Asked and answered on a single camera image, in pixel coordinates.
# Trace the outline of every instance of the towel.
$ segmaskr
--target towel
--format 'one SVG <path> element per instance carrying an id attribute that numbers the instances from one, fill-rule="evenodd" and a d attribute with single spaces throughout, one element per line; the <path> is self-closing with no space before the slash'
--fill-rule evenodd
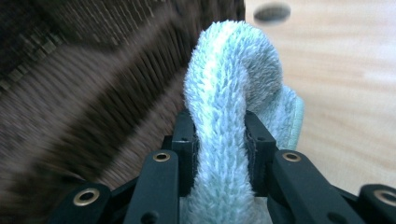
<path id="1" fill-rule="evenodd" d="M 283 85 L 275 48 L 243 21 L 215 22 L 200 35 L 184 93 L 200 148 L 193 189 L 180 200 L 181 223 L 271 223 L 249 184 L 246 110 L 280 149 L 296 148 L 304 114 L 301 98 Z"/>

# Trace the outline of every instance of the fabric fold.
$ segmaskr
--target fabric fold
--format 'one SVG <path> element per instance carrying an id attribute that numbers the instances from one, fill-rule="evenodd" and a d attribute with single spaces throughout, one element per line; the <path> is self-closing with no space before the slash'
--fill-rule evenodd
<path id="1" fill-rule="evenodd" d="M 213 23 L 201 33 L 184 88 L 200 149 L 194 187 L 181 200 L 181 222 L 265 223 L 265 200 L 255 198 L 249 184 L 246 110 L 271 127 L 278 146 L 295 147 L 304 108 L 282 84 L 275 48 L 245 22 Z"/>

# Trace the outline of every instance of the terry cloth towel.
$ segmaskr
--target terry cloth towel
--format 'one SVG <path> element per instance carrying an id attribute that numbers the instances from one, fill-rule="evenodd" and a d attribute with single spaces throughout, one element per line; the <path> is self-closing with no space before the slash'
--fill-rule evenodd
<path id="1" fill-rule="evenodd" d="M 200 149 L 181 223 L 270 223 L 265 199 L 254 197 L 248 180 L 244 116 L 254 112 L 279 148 L 295 149 L 304 113 L 282 84 L 276 50 L 245 22 L 213 23 L 201 33 L 184 88 Z"/>

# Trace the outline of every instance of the light wooden surface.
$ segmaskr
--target light wooden surface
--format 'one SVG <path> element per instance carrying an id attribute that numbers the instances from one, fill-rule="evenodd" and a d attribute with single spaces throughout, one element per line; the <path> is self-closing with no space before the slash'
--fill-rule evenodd
<path id="1" fill-rule="evenodd" d="M 247 21 L 277 48 L 285 83 L 305 101 L 298 150 L 335 186 L 396 188 L 396 2 L 291 0 L 288 20 Z"/>

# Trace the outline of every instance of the wooden floor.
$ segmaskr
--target wooden floor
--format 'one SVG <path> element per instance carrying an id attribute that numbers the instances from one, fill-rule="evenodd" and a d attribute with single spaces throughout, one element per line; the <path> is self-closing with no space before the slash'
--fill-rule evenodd
<path id="1" fill-rule="evenodd" d="M 290 0 L 288 20 L 247 21 L 278 49 L 285 83 L 305 101 L 298 150 L 335 186 L 396 188 L 396 2 Z"/>

